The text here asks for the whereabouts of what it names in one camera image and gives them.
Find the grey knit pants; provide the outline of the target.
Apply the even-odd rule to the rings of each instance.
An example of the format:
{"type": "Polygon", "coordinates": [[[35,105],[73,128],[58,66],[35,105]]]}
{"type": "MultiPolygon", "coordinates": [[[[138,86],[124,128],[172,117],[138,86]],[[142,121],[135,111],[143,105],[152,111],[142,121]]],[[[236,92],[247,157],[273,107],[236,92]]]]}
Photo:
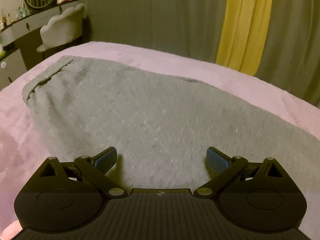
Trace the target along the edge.
{"type": "Polygon", "coordinates": [[[72,56],[22,97],[59,160],[115,147],[120,162],[108,177],[127,190],[198,188],[217,176],[211,146],[249,161],[274,157],[306,198],[300,229],[319,239],[319,140],[268,111],[201,81],[72,56]]]}

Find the grey curtain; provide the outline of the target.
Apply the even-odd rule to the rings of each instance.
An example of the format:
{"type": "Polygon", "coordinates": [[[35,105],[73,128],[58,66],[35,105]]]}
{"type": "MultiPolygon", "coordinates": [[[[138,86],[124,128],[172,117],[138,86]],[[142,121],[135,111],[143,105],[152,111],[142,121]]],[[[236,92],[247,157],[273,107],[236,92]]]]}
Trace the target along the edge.
{"type": "MultiPolygon", "coordinates": [[[[216,63],[227,0],[81,0],[91,41],[160,50],[216,63]]],[[[273,0],[254,75],[319,103],[319,0],[273,0]]]]}

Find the grey vanity desk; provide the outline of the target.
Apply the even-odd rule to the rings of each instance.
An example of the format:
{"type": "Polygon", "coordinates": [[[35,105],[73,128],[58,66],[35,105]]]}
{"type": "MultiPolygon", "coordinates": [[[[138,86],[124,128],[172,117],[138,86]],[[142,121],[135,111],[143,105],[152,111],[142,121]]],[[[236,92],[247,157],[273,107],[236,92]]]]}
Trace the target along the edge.
{"type": "Polygon", "coordinates": [[[12,23],[1,31],[3,47],[19,49],[26,69],[30,70],[42,61],[41,54],[36,52],[36,48],[42,43],[40,28],[46,25],[52,17],[61,14],[67,8],[76,7],[79,3],[79,1],[74,1],[57,5],[12,23]]]}

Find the pink plush bed blanket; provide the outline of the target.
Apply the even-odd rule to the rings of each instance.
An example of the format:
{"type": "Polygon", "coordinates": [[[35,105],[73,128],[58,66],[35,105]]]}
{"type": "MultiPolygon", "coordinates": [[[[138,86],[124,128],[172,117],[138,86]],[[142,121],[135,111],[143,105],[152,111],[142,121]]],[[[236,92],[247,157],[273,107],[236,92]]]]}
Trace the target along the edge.
{"type": "Polygon", "coordinates": [[[117,61],[155,73],[197,79],[229,92],[311,134],[306,149],[280,157],[303,191],[308,209],[301,230],[319,239],[319,109],[255,77],[217,64],[108,42],[88,42],[56,53],[1,91],[1,228],[15,219],[13,204],[21,187],[49,155],[22,99],[26,83],[64,55],[117,61]]]}

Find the yellow curtain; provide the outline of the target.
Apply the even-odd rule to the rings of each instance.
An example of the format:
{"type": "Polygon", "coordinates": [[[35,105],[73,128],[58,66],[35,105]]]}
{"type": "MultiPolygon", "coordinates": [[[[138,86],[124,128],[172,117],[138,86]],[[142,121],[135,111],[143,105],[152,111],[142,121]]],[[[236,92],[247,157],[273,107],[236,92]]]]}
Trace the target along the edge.
{"type": "Polygon", "coordinates": [[[216,63],[254,76],[263,54],[273,0],[227,0],[216,63]]]}

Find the white shell-back chair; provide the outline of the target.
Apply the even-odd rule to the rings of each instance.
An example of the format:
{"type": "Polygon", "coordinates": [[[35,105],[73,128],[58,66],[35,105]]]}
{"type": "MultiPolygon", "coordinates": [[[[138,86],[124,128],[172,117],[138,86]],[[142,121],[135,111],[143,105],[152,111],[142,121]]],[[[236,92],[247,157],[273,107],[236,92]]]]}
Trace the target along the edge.
{"type": "Polygon", "coordinates": [[[36,49],[37,53],[63,46],[82,36],[82,22],[85,18],[85,5],[67,8],[60,15],[52,17],[40,29],[42,44],[36,49]]]}

